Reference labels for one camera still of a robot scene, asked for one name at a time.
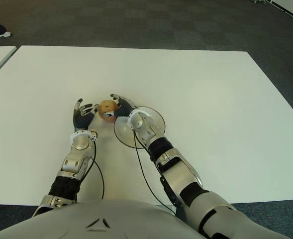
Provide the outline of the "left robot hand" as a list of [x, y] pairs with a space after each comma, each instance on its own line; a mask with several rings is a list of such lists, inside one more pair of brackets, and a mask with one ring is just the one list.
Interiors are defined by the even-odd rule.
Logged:
[[96, 113], [98, 112], [99, 104], [81, 105], [83, 99], [80, 98], [76, 103], [73, 111], [73, 126], [75, 131], [88, 130]]

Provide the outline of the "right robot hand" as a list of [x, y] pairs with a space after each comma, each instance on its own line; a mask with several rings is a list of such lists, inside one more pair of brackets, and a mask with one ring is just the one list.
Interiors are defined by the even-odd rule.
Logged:
[[133, 110], [138, 108], [138, 106], [133, 101], [126, 97], [117, 94], [110, 94], [110, 96], [116, 102], [118, 108], [116, 110], [103, 113], [102, 115], [104, 117], [128, 117]]

